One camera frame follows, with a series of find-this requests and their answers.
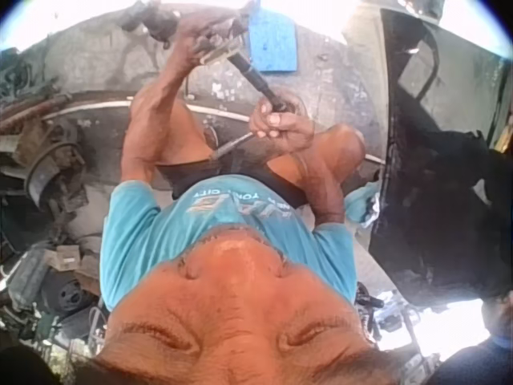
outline knee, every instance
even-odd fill
[[[363,134],[347,124],[335,124],[329,129],[333,142],[344,152],[351,153],[355,158],[363,160],[366,155],[365,138]]]

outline metal rod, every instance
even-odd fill
[[[234,148],[239,147],[244,142],[247,142],[251,138],[253,138],[254,135],[252,132],[248,132],[247,134],[241,136],[240,138],[234,139],[231,142],[227,142],[226,144],[223,144],[221,147],[219,147],[217,150],[215,150],[210,155],[210,160],[218,160],[222,156],[228,154],[231,152]]]
[[[262,74],[253,67],[240,52],[228,57],[228,60],[237,70],[256,88],[257,91],[264,94],[273,106],[275,112],[285,112],[288,110],[287,103],[276,95],[265,81]]]

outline rust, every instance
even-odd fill
[[[56,107],[60,107],[70,101],[68,95],[57,95],[53,99],[45,100],[33,107],[29,107],[24,111],[21,111],[8,119],[0,122],[0,134],[6,134],[7,130],[14,128],[18,124],[30,120],[36,116],[45,115]]]

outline concrete ground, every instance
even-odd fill
[[[186,12],[192,6],[181,7]],[[142,27],[132,33],[116,26],[120,12],[81,22],[32,47],[27,57],[34,72],[45,79],[59,77],[63,91],[125,91],[135,93],[154,79],[169,51],[147,35]],[[386,147],[388,90],[386,59],[379,9],[360,5],[345,26],[348,44],[297,26],[298,71],[266,76],[272,87],[287,87],[304,101],[322,129],[344,122],[359,129],[369,154],[382,158]],[[189,93],[196,105],[249,115],[260,95],[228,62],[195,69],[189,78]],[[101,234],[108,199],[119,181],[119,158],[128,125],[125,107],[81,111],[59,119],[81,125],[88,164],[86,190],[89,205],[70,223],[77,238]],[[207,119],[199,115],[199,120]],[[221,119],[222,141],[239,136],[244,126]],[[365,163],[345,190],[362,185],[377,170]],[[157,180],[156,197],[169,205],[169,186]],[[365,248],[355,250],[360,281],[372,294],[393,285]]]

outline man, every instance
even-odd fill
[[[513,383],[513,291],[483,302],[490,338],[445,361],[428,385],[509,385]]]
[[[351,305],[340,183],[362,162],[361,134],[337,125],[314,136],[298,99],[286,96],[297,114],[261,101],[250,129],[281,155],[244,175],[216,169],[191,182],[212,172],[212,150],[176,93],[199,62],[198,42],[233,16],[182,18],[164,71],[133,101],[101,252],[107,340],[78,382],[391,383],[390,357],[371,348]],[[164,210],[150,187],[157,165],[201,171],[173,186],[180,196]],[[301,196],[313,232],[291,207]]]

